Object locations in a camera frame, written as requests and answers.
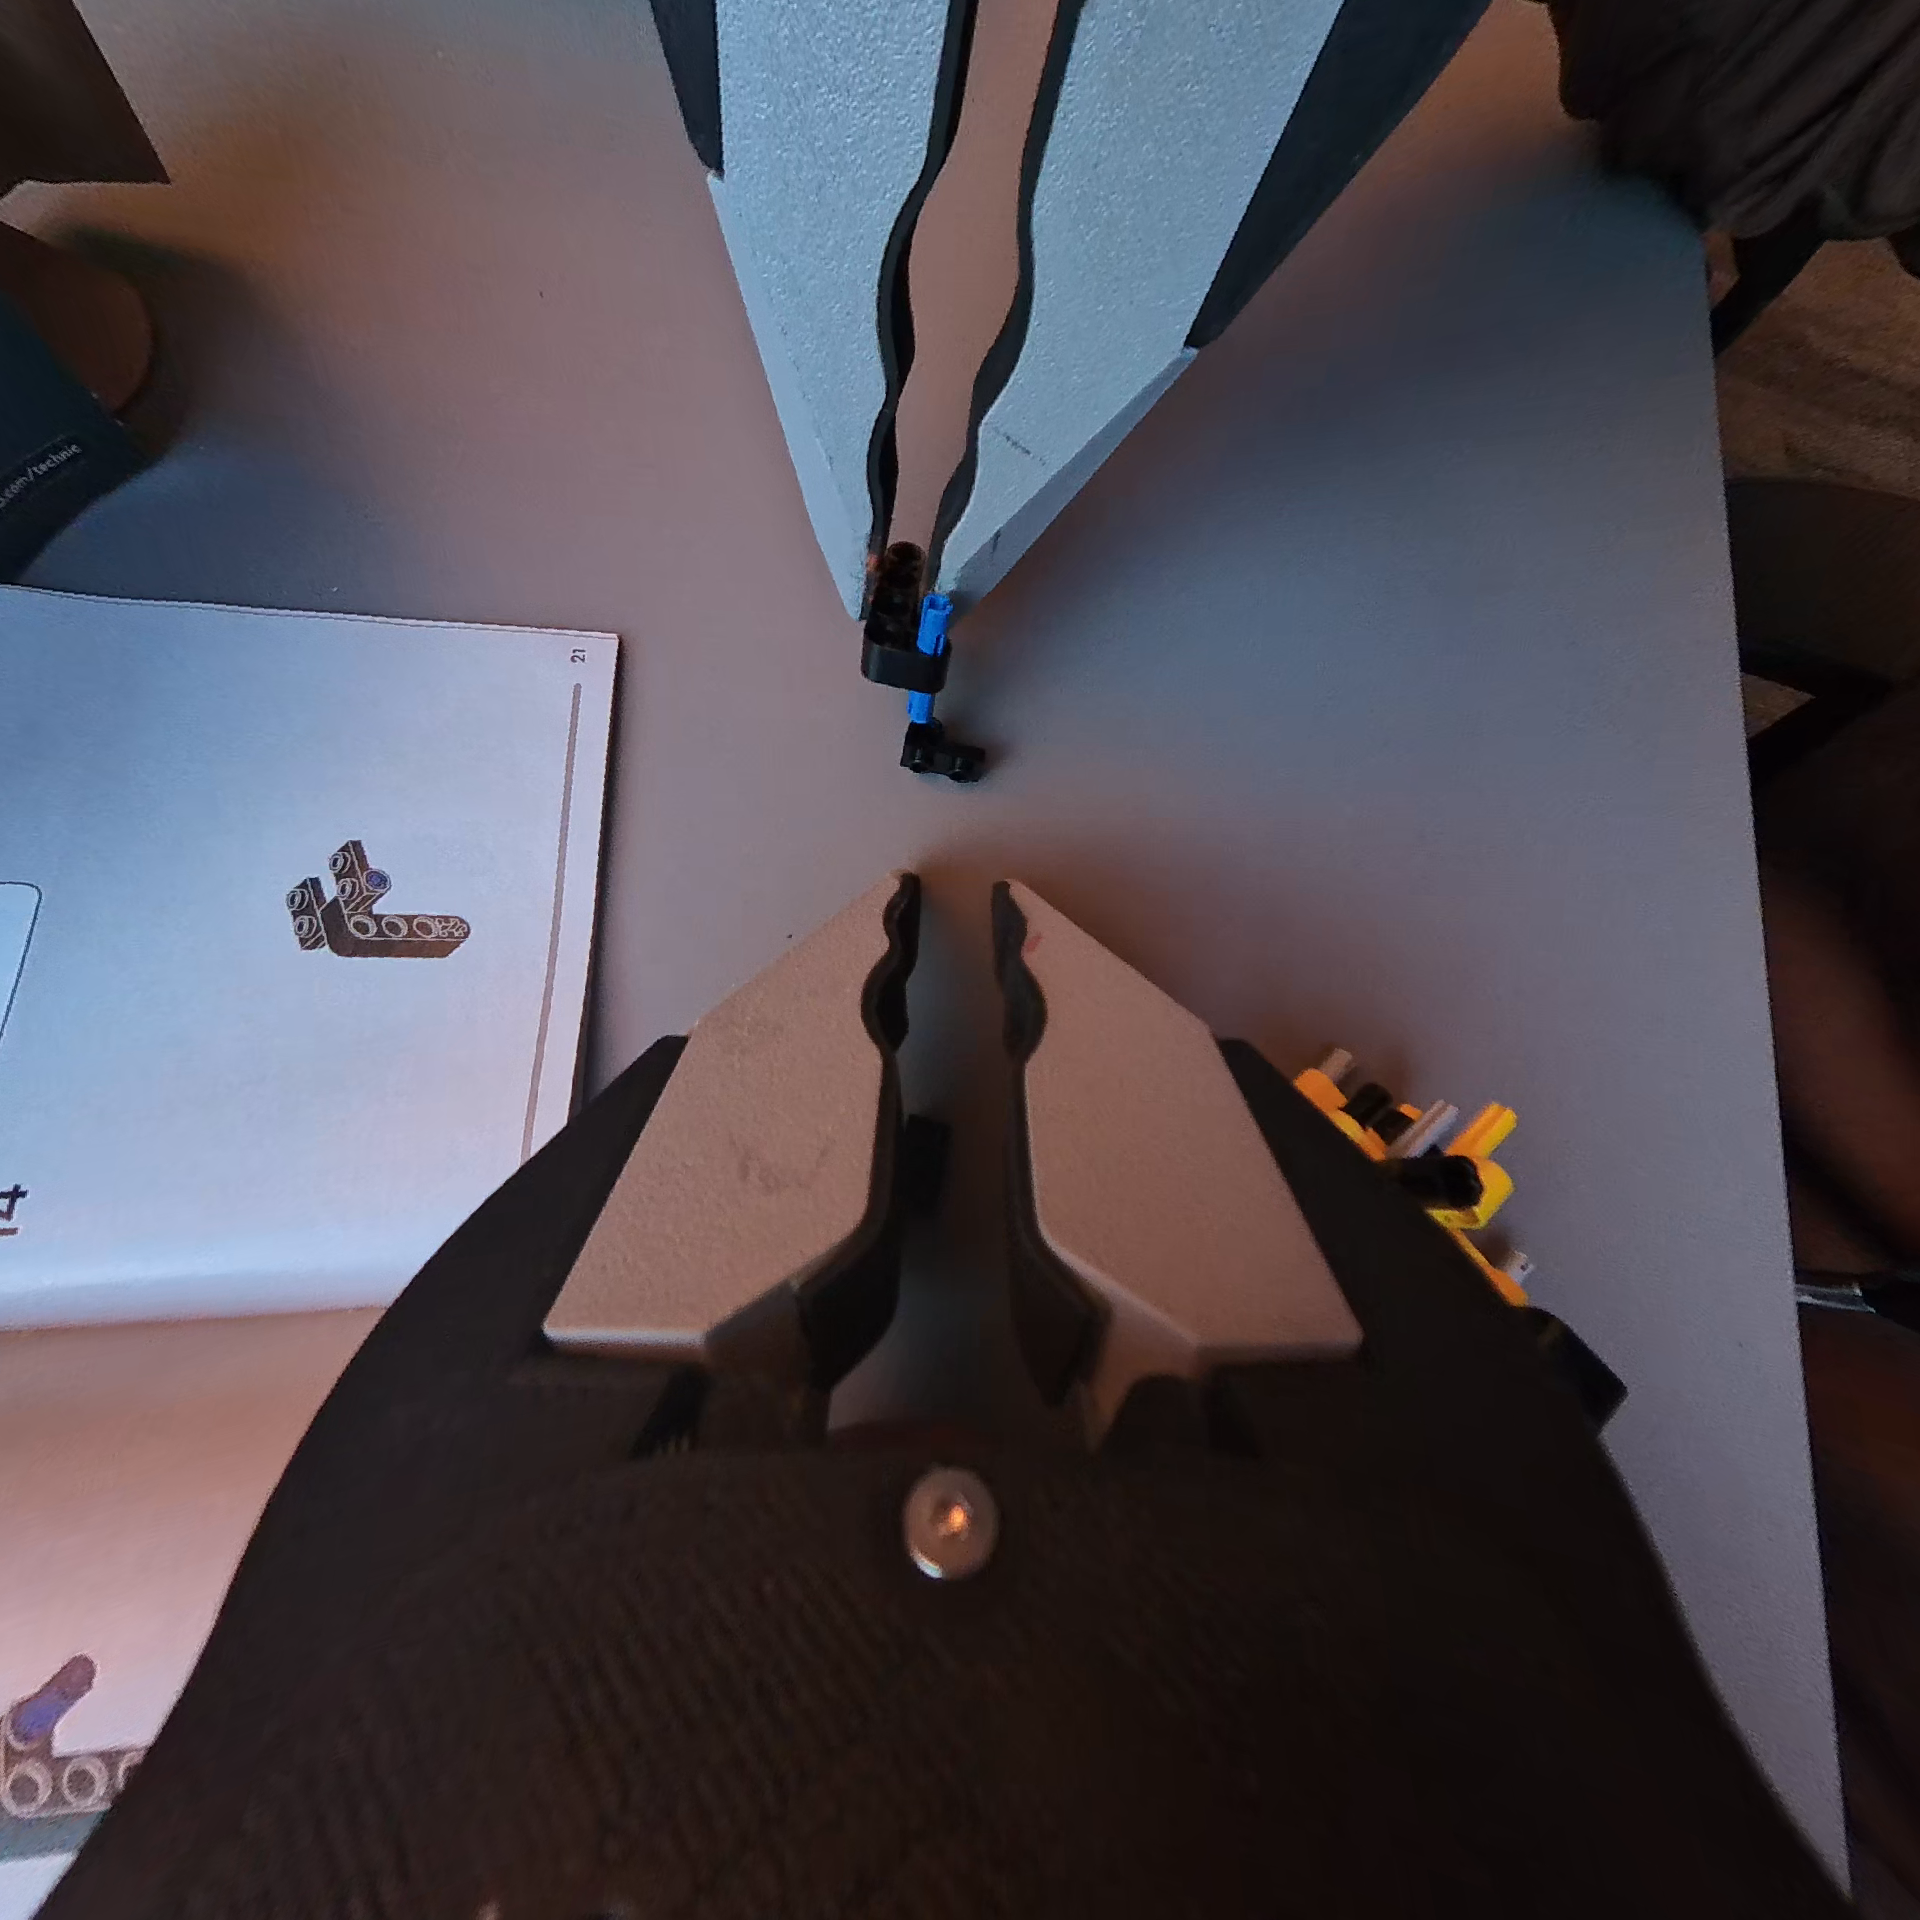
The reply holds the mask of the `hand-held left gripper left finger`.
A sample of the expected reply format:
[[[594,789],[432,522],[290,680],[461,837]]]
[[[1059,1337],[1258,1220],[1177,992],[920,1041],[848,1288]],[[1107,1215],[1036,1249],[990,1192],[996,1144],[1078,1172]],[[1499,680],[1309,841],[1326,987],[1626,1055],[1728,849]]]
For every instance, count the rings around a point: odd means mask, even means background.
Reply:
[[[552,1303],[641,1443],[790,1443],[896,1320],[914,1123],[899,1051],[921,877],[889,872],[674,1048]]]

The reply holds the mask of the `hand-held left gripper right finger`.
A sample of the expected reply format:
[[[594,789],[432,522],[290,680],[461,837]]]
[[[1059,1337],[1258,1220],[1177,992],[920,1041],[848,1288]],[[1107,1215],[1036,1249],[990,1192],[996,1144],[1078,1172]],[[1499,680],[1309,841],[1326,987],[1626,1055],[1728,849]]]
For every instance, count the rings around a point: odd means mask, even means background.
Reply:
[[[1350,1361],[1356,1320],[1205,1021],[1020,880],[993,887],[1016,1333],[1044,1403]]]

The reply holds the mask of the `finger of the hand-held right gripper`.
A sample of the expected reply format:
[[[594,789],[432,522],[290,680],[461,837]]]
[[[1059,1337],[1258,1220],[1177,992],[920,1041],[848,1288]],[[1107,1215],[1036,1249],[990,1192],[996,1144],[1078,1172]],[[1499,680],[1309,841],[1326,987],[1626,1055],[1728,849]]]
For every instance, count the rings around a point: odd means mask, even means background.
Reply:
[[[1189,368],[1189,335],[1334,3],[1061,5],[1017,187],[1016,300],[936,529],[984,599]]]
[[[972,3],[721,3],[710,199],[832,588],[896,516],[907,265],[954,146]]]

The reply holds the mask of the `yellow lego assembly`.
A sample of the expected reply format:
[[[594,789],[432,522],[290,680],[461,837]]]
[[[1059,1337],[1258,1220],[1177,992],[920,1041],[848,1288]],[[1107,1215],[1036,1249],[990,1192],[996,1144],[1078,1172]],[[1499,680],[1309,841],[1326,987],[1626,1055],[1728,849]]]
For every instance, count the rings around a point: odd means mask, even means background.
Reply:
[[[1517,1113],[1499,1103],[1474,1113],[1448,1099],[1405,1103],[1386,1084],[1365,1079],[1345,1048],[1292,1076],[1292,1085],[1382,1169],[1514,1308],[1530,1308],[1532,1264],[1523,1252],[1491,1255],[1481,1237],[1498,1223],[1510,1193],[1499,1149],[1517,1130]]]

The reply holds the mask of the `dark cloth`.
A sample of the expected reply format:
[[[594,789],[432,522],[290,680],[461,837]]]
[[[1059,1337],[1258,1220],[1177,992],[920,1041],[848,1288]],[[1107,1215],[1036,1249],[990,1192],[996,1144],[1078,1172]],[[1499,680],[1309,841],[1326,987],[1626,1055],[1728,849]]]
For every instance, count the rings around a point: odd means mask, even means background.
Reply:
[[[1916,3],[1550,3],[1565,113],[1698,229],[1918,221]]]

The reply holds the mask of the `white instruction booklet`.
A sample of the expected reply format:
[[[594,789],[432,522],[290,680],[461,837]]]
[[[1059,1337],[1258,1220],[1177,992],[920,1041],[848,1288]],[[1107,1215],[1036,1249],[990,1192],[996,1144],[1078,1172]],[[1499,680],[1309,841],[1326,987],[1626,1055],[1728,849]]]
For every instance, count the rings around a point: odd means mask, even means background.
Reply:
[[[4,1915],[570,1116],[618,640],[4,591]]]

